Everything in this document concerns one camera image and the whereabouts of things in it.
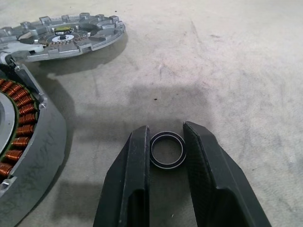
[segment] metal ring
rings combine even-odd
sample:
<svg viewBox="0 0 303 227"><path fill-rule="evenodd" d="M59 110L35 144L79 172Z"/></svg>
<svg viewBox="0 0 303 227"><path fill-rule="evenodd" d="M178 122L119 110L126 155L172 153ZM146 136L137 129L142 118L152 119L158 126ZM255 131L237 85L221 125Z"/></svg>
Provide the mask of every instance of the metal ring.
<svg viewBox="0 0 303 227"><path fill-rule="evenodd" d="M153 155L154 145L157 142L159 142L160 140L165 140L165 139L176 141L181 146L181 155L173 163L167 163L167 164L162 163L162 162L158 161L155 158L155 156ZM159 132L158 134L156 134L152 137L151 142L150 142L150 146L151 146L150 160L155 166L157 166L161 169L174 169L174 168L178 167L179 165L181 165L184 162L185 158L186 158L185 142L184 142L184 140L181 136L179 136L178 134L176 134L174 132L171 132L171 131Z"/></svg>

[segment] bolt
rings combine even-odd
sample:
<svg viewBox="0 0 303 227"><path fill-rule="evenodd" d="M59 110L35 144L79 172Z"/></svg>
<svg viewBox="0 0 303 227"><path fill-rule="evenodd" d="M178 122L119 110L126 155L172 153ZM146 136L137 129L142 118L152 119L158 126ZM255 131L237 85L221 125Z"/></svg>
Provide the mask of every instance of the bolt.
<svg viewBox="0 0 303 227"><path fill-rule="evenodd" d="M0 184L0 190L4 190L9 186L9 181L6 179Z"/></svg>
<svg viewBox="0 0 303 227"><path fill-rule="evenodd" d="M41 103L41 104L39 105L39 109L43 109L43 108L46 108L46 104L45 104L45 103Z"/></svg>

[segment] copper coil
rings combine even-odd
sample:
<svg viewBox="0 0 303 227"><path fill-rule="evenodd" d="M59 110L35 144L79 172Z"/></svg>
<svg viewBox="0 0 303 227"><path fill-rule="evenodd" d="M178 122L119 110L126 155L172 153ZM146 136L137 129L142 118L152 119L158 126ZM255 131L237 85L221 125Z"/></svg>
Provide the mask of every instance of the copper coil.
<svg viewBox="0 0 303 227"><path fill-rule="evenodd" d="M19 118L19 123L20 124L28 124L28 123L33 123L36 122L37 120L37 113L29 113L27 115L24 115Z"/></svg>
<svg viewBox="0 0 303 227"><path fill-rule="evenodd" d="M19 90L16 94L13 95L13 100L17 101L18 99L27 96L28 95L28 91L25 89Z"/></svg>
<svg viewBox="0 0 303 227"><path fill-rule="evenodd" d="M18 137L15 138L11 144L17 147L26 147L29 140L30 140L29 137Z"/></svg>
<svg viewBox="0 0 303 227"><path fill-rule="evenodd" d="M24 115L30 112L34 112L35 110L36 110L35 104L31 103L21 107L21 109L19 109L19 114Z"/></svg>
<svg viewBox="0 0 303 227"><path fill-rule="evenodd" d="M9 150L8 152L6 152L4 157L17 162L20 159L22 153L22 150Z"/></svg>
<svg viewBox="0 0 303 227"><path fill-rule="evenodd" d="M5 82L5 79L0 79L0 86Z"/></svg>
<svg viewBox="0 0 303 227"><path fill-rule="evenodd" d="M11 81L6 81L2 86L1 86L1 91L2 92L6 92L9 88L10 88L10 86L12 86L14 83L13 82L11 82Z"/></svg>
<svg viewBox="0 0 303 227"><path fill-rule="evenodd" d="M34 126L27 124L21 127L17 128L17 135L22 136L22 135L31 135L34 133Z"/></svg>
<svg viewBox="0 0 303 227"><path fill-rule="evenodd" d="M6 92L9 96L13 96L17 91L22 89L23 87L20 84L14 84L11 88Z"/></svg>
<svg viewBox="0 0 303 227"><path fill-rule="evenodd" d="M33 99L31 98L31 96L25 96L22 97L21 99L19 99L19 101L16 102L16 106L17 107L21 107L23 105L26 105L28 103L33 102Z"/></svg>
<svg viewBox="0 0 303 227"><path fill-rule="evenodd" d="M8 177L13 166L7 163L0 162L0 175L4 177Z"/></svg>

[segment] bearing seal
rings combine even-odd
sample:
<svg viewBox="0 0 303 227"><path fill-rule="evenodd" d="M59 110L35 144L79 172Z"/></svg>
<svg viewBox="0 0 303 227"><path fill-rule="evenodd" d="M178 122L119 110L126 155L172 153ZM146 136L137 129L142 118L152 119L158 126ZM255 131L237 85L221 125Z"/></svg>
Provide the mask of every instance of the bearing seal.
<svg viewBox="0 0 303 227"><path fill-rule="evenodd" d="M160 161L158 161L155 156L153 155L153 149L154 146L157 142L161 141L161 140L173 140L175 142L177 142L180 146L181 146L181 155L180 157L173 163L162 163ZM178 134L171 132L171 131L162 131L159 132L158 134L154 135L150 141L150 146L151 146L151 151L150 151L150 160L151 162L161 168L161 169L174 169L177 168L179 165L181 165L185 158L186 158L186 150L185 150L185 142L183 140L183 138L181 136L179 136Z"/></svg>

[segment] concrete floor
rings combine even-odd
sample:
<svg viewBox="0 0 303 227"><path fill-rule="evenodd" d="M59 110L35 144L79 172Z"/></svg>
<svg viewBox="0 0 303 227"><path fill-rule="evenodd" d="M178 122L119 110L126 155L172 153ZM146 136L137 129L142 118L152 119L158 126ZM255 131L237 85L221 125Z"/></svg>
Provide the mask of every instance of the concrete floor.
<svg viewBox="0 0 303 227"><path fill-rule="evenodd" d="M97 52L27 63L65 117L68 144L19 227L92 227L129 133L146 124L181 133L184 120L216 135L272 226L303 223L301 1L1 0L0 10L1 27L90 12L118 15L127 30ZM185 169L151 175L151 227L196 226Z"/></svg>

